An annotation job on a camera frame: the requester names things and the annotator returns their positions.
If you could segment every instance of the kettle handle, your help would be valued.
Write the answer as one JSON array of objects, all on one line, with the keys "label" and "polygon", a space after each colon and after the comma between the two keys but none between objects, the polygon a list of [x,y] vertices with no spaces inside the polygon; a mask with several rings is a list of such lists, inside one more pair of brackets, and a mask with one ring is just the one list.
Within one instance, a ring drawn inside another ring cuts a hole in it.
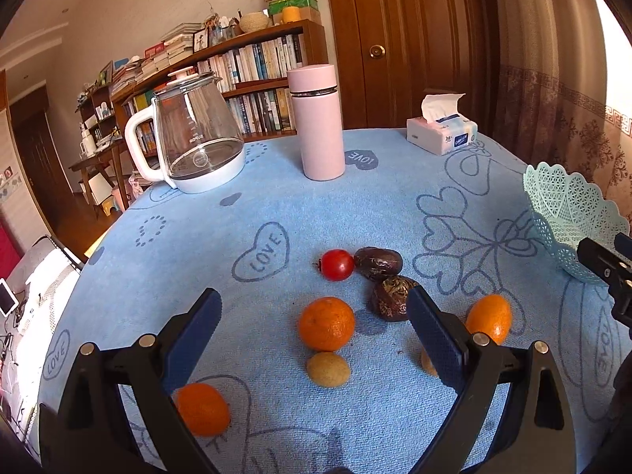
[{"label": "kettle handle", "polygon": [[149,167],[149,164],[143,154],[143,150],[140,149],[138,137],[136,136],[136,127],[148,119],[153,119],[154,122],[156,122],[153,105],[132,115],[125,125],[125,141],[127,142],[130,155],[132,156],[132,160],[134,161],[138,172],[140,172],[140,175],[148,182],[159,182],[164,180],[162,171],[160,169],[152,169]]}]

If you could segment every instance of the pink thermos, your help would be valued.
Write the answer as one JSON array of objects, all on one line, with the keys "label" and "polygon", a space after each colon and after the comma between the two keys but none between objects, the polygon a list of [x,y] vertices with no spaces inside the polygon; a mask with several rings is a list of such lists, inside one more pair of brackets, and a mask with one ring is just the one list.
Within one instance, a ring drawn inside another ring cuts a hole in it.
[{"label": "pink thermos", "polygon": [[316,181],[338,178],[344,173],[344,145],[334,66],[292,69],[288,85],[305,176]]}]

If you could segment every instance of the wooden floor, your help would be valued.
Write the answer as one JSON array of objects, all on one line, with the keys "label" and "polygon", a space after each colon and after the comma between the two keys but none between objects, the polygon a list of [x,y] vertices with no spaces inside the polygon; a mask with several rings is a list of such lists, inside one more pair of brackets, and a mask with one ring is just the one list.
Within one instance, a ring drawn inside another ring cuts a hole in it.
[{"label": "wooden floor", "polygon": [[64,215],[53,227],[57,238],[82,261],[86,261],[85,252],[103,235],[121,216],[121,212],[112,210],[106,216],[102,209],[94,210],[86,203],[83,194],[75,193],[72,204],[66,206]]}]

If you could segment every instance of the tissue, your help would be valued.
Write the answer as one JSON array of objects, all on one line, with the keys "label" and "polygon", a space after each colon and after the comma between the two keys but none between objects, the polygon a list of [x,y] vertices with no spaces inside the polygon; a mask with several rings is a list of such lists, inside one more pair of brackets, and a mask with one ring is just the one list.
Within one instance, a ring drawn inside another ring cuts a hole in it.
[{"label": "tissue", "polygon": [[429,94],[421,103],[422,117],[408,119],[406,138],[434,154],[446,154],[476,140],[478,126],[458,112],[464,94]]}]

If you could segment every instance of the blue tablecloth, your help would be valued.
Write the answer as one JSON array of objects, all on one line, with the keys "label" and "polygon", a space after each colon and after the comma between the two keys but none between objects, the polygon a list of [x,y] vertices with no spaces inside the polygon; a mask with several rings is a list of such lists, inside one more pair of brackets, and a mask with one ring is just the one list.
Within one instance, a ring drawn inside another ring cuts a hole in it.
[{"label": "blue tablecloth", "polygon": [[[551,347],[583,467],[601,440],[630,341],[611,318],[606,288],[557,269],[536,237],[524,163],[484,136],[447,156],[410,144],[398,130],[348,131],[344,143],[346,172],[329,182],[304,177],[298,140],[287,137],[246,145],[241,174],[214,191],[150,188],[83,270],[51,343],[40,400],[58,407],[84,342],[128,346],[212,287],[222,296],[222,320],[190,381],[215,386],[230,404],[228,431],[200,440],[222,473],[321,473],[341,465],[356,474],[406,473],[454,391],[421,370],[410,323],[387,324],[367,310],[368,280],[354,273],[328,282],[313,266],[331,248],[379,246],[399,251],[402,274],[444,311],[465,318],[489,293],[511,302],[505,345],[539,339]],[[312,352],[296,332],[301,310],[328,295],[356,315],[355,335],[339,351],[352,377],[338,389],[308,379]],[[484,456],[505,396],[499,388],[469,464]],[[143,455],[160,465],[131,391],[124,400]]]}]

